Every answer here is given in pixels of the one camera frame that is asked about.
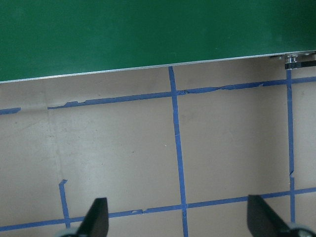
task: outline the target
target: metal edge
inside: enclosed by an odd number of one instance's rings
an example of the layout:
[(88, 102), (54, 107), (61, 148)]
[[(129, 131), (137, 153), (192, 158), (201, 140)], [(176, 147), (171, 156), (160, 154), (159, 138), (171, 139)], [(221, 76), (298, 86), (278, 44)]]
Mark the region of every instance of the metal edge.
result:
[(0, 84), (2, 84), (2, 83), (9, 83), (9, 82), (27, 81), (27, 80), (63, 78), (63, 77), (72, 77), (72, 76), (81, 76), (81, 75), (91, 75), (91, 74), (98, 74), (98, 73), (110, 73), (110, 72), (121, 72), (121, 71), (150, 69), (150, 68), (162, 68), (162, 67), (169, 67), (169, 66), (191, 65), (191, 64), (197, 64), (197, 63), (220, 62), (220, 61), (228, 61), (228, 60), (235, 60), (235, 59), (269, 57), (269, 56), (286, 55), (286, 54), (293, 54), (293, 53), (306, 53), (306, 52), (313, 52), (313, 51), (316, 51), (316, 49), (315, 49), (315, 50), (309, 50), (309, 51), (295, 51), (295, 52), (283, 52), (283, 53), (261, 54), (261, 55), (243, 56), (243, 57), (234, 57), (234, 58), (221, 58), (221, 59), (200, 60), (200, 61), (183, 62), (183, 63), (161, 64), (161, 65), (153, 65), (153, 66), (134, 67), (134, 68), (112, 69), (112, 70), (86, 72), (86, 73), (63, 74), (63, 75), (46, 76), (46, 77), (39, 77), (39, 78), (27, 78), (27, 79), (17, 79), (17, 80), (6, 80), (6, 81), (0, 81)]

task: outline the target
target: floor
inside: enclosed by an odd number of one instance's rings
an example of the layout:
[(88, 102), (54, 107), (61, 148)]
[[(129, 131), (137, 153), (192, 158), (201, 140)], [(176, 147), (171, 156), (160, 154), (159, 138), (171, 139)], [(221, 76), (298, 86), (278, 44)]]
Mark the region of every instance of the floor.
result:
[(316, 230), (316, 69), (252, 58), (0, 84), (0, 236), (107, 197), (109, 237), (251, 236), (248, 194)]

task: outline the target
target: blue tape line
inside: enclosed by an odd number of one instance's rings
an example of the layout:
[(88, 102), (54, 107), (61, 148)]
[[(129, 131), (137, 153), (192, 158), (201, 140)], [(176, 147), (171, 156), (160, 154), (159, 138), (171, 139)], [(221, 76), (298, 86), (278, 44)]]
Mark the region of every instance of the blue tape line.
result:
[[(261, 197), (262, 198), (277, 198), (277, 197), (282, 197), (289, 194), (290, 194), (289, 191), (285, 191), (285, 192), (278, 192), (278, 193), (262, 194)], [(247, 200), (248, 200), (248, 197), (245, 196), (245, 197), (233, 197), (233, 198), (213, 200), (213, 201), (202, 201), (202, 202), (189, 203), (188, 208), (214, 206), (214, 205), (235, 203), (235, 202), (241, 202), (241, 201), (247, 201)]]
[(248, 197), (234, 197), (234, 198), (220, 199), (220, 200), (213, 200), (213, 201), (202, 201), (202, 202), (189, 203), (188, 208), (195, 208), (195, 207), (202, 207), (202, 206), (214, 206), (214, 205), (247, 201), (247, 200), (248, 200)]
[(21, 108), (3, 109), (3, 110), (0, 110), (0, 115), (16, 114), (20, 110)]
[(290, 195), (290, 191), (278, 192), (278, 193), (271, 193), (271, 194), (262, 194), (260, 195), (262, 198), (278, 198), (283, 196)]
[(181, 210), (181, 209), (182, 209), (182, 205), (155, 207), (155, 208), (149, 208), (149, 209), (144, 210), (143, 214), (162, 212), (162, 211), (174, 211), (174, 210)]
[(68, 207), (67, 207), (67, 201), (66, 201), (66, 192), (65, 192), (65, 184), (66, 183), (67, 183), (66, 179), (62, 180), (59, 183), (59, 192), (60, 192), (61, 204), (63, 207), (65, 225), (66, 225), (66, 228), (70, 228), (69, 213), (68, 213)]
[(189, 230), (188, 230), (188, 220), (187, 220), (187, 210), (182, 210), (182, 228), (183, 228), (183, 236), (188, 237), (189, 236)]
[(32, 223), (27, 223), (27, 224), (12, 225), (12, 226), (2, 226), (0, 227), (0, 232), (39, 227), (39, 226), (57, 225), (57, 224), (64, 224), (64, 223), (65, 223), (64, 219), (58, 219), (58, 220), (50, 220), (50, 221), (38, 221), (38, 222), (32, 222)]
[[(294, 193), (295, 194), (316, 193), (316, 187), (295, 190)], [(288, 196), (288, 195), (290, 195), (290, 191), (279, 192), (279, 193), (270, 193), (270, 194), (262, 194), (261, 197), (262, 198), (277, 198), (277, 197)], [(228, 199), (221, 199), (221, 200), (189, 203), (186, 205), (186, 208), (213, 206), (213, 205), (220, 205), (220, 204), (234, 203), (234, 202), (241, 202), (241, 201), (247, 201), (247, 197), (235, 197), (235, 198), (228, 198)], [(146, 210), (134, 210), (134, 211), (123, 211), (123, 212), (110, 213), (109, 217), (113, 218), (113, 217), (140, 215), (140, 214), (173, 211), (173, 210), (181, 210), (181, 209), (183, 209), (182, 205), (163, 206), (163, 207), (154, 207), (154, 208), (150, 208), (150, 209), (146, 209)], [(71, 223), (72, 222), (80, 222), (80, 221), (83, 221), (83, 219), (84, 219), (84, 216), (69, 218), (69, 222), (71, 222)], [(65, 219), (57, 219), (57, 220), (32, 222), (32, 223), (12, 225), (12, 226), (3, 226), (3, 227), (0, 227), (0, 232), (1, 231), (17, 230), (17, 229), (25, 229), (25, 228), (31, 228), (31, 227), (39, 227), (39, 226), (64, 224), (64, 223), (65, 223)]]
[(294, 191), (295, 194), (308, 194), (314, 192), (316, 192), (316, 188), (298, 189)]
[(84, 216), (69, 218), (70, 222), (79, 222), (79, 221), (83, 221), (83, 220), (84, 220)]
[[(155, 212), (164, 212), (164, 211), (174, 211), (174, 210), (181, 210), (182, 206), (181, 205), (174, 205), (174, 206), (162, 206), (162, 207), (154, 207), (154, 208), (149, 208), (145, 210), (132, 210), (132, 211), (121, 211), (121, 212), (114, 212), (114, 213), (109, 213), (109, 218), (114, 218), (114, 217), (122, 217), (122, 216), (133, 216), (133, 215), (140, 215), (140, 214), (148, 214), (148, 213), (155, 213)], [(70, 222), (79, 222), (83, 221), (83, 217), (75, 217), (75, 218), (70, 218)]]
[(173, 107), (173, 125), (174, 125), (174, 135), (175, 135), (175, 142), (176, 142), (176, 149), (177, 149), (181, 204), (185, 205), (186, 192), (185, 192), (185, 184), (184, 184), (184, 169), (183, 169), (181, 138), (180, 138), (177, 89), (176, 89), (175, 77), (174, 77), (174, 72), (173, 72), (172, 67), (169, 67), (169, 78), (170, 78), (170, 86), (171, 86), (171, 93), (172, 93), (171, 98), (172, 98), (172, 107)]
[(183, 159), (182, 159), (182, 149), (181, 149), (181, 138), (180, 138), (180, 126), (179, 126), (179, 112), (178, 112), (178, 100), (177, 100), (177, 88), (176, 81), (174, 77), (174, 71), (172, 67), (168, 67), (169, 79), (171, 87), (171, 98), (173, 107), (173, 125), (174, 125), (174, 136), (177, 149), (177, 160), (178, 160), (178, 172), (179, 172), (179, 183), (180, 183), (180, 198), (182, 206), (182, 225), (183, 225), (183, 235), (188, 237), (188, 220), (187, 220), (187, 203), (186, 203), (186, 190), (184, 182), (184, 169), (183, 169)]
[(187, 89), (187, 90), (179, 90), (178, 95), (185, 94), (198, 94), (198, 93), (206, 93), (212, 92), (215, 90), (238, 90), (238, 89), (246, 89), (260, 86), (272, 86), (272, 85), (284, 85), (286, 84), (286, 80), (271, 80), (271, 81), (260, 81), (260, 82), (252, 82), (252, 83), (242, 83), (235, 85), (225, 85), (220, 87), (203, 87), (203, 88), (195, 88), (195, 89)]
[(142, 95), (129, 95), (129, 96), (122, 96), (116, 98), (103, 98), (103, 99), (92, 99), (86, 100), (84, 102), (68, 102), (63, 106), (56, 106), (56, 107), (47, 107), (48, 110), (60, 109), (60, 108), (70, 108), (70, 107), (77, 107), (77, 106), (86, 106), (86, 105), (100, 105), (100, 104), (109, 104), (109, 103), (117, 103), (117, 102), (126, 102), (126, 101), (134, 101), (134, 100), (147, 100), (147, 99), (156, 99), (156, 98), (164, 98), (170, 97), (171, 92), (159, 92), (159, 93), (152, 93), (152, 94), (142, 94)]
[(295, 222), (295, 194), (294, 194), (294, 145), (293, 145), (293, 104), (292, 104), (292, 71), (286, 70), (287, 86), (287, 122), (288, 122), (288, 153), (289, 153), (289, 179), (290, 179), (290, 209), (291, 222)]
[(143, 214), (143, 210), (121, 211), (121, 212), (109, 213), (109, 218), (120, 217), (120, 216), (133, 216), (133, 215), (139, 215), (139, 214)]
[(296, 78), (296, 79), (292, 79), (292, 84), (306, 83), (306, 82), (313, 82), (313, 81), (316, 81), (316, 77)]

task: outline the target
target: green board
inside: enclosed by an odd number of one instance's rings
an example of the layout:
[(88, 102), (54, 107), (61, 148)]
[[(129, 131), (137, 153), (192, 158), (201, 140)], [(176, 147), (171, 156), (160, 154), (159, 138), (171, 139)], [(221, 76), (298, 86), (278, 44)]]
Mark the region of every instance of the green board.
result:
[(316, 0), (0, 0), (0, 81), (316, 49)]

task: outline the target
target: green wall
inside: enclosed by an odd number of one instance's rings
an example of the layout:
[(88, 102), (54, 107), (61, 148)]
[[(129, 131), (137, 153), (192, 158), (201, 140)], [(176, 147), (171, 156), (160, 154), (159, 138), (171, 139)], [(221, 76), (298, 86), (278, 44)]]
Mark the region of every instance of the green wall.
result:
[(315, 0), (1, 0), (0, 81), (316, 49)]

